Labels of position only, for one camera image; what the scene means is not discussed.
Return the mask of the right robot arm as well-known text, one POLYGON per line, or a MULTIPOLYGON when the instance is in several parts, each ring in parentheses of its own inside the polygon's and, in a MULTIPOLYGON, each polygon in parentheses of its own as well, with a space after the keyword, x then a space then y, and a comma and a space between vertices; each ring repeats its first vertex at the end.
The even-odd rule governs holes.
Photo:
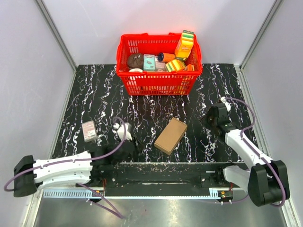
POLYGON ((244 131, 230 121, 224 103, 211 105, 202 118, 202 125, 231 147, 248 168, 243 170, 236 165, 225 167, 215 176, 218 186, 226 187, 230 183, 239 186, 258 207, 284 205, 290 198, 286 164, 281 160, 274 161, 255 146, 244 131))

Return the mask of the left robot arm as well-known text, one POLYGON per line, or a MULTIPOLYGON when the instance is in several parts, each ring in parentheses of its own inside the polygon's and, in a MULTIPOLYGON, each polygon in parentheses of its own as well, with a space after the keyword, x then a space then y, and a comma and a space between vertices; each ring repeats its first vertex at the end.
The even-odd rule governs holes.
POLYGON ((103 180, 98 168, 137 161, 142 151, 142 143, 134 138, 119 144, 93 145, 88 151, 56 159, 24 156, 13 170, 13 196, 26 197, 42 188, 78 183, 98 187, 103 180))

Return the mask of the red plastic shopping basket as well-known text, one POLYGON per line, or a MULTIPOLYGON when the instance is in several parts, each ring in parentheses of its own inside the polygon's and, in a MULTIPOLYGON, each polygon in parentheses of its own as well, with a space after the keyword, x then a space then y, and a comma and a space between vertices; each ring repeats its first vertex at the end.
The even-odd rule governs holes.
POLYGON ((186 65, 193 65, 193 71, 143 71, 131 72, 127 66, 131 54, 174 53, 180 33, 167 35, 125 34, 120 38, 116 53, 116 73, 122 80, 128 95, 188 95, 196 81, 202 74, 202 54, 196 35, 194 45, 186 65))

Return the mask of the brown cardboard box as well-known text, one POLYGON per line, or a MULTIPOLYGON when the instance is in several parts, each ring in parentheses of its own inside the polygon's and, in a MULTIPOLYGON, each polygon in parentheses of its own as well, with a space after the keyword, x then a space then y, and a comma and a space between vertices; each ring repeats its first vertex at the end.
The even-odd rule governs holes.
POLYGON ((187 125, 185 123, 172 118, 156 139, 154 145, 163 153, 170 156, 186 131, 187 125))

